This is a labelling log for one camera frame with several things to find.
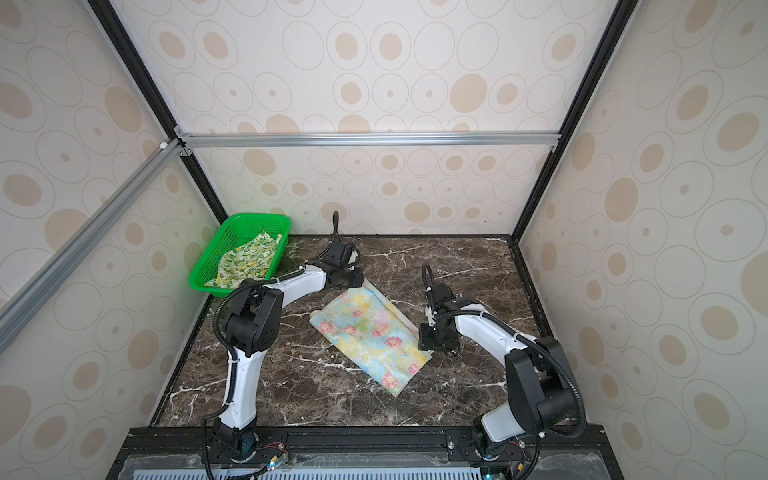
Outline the pastel floral skirt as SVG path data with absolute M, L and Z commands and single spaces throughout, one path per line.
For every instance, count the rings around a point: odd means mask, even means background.
M 310 324 L 395 397 L 431 359 L 417 327 L 369 281 L 313 312 Z

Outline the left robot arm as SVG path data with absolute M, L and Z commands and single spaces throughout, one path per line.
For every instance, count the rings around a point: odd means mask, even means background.
M 213 436 L 237 458 L 255 450 L 256 396 L 267 350 L 276 341 L 283 308 L 328 288 L 357 288 L 364 275 L 359 251 L 351 242 L 333 238 L 317 257 L 297 270 L 269 280 L 245 280 L 222 302 L 225 316 L 213 327 L 228 352 L 228 376 L 222 406 L 204 421 Z

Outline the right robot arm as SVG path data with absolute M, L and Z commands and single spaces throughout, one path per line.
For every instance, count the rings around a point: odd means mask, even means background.
M 419 326 L 419 349 L 455 355 L 469 338 L 504 367 L 507 401 L 480 417 L 482 440 L 494 445 L 520 435 L 577 438 L 585 432 L 584 397 L 556 339 L 527 335 L 444 283 L 424 290 L 427 321 Z

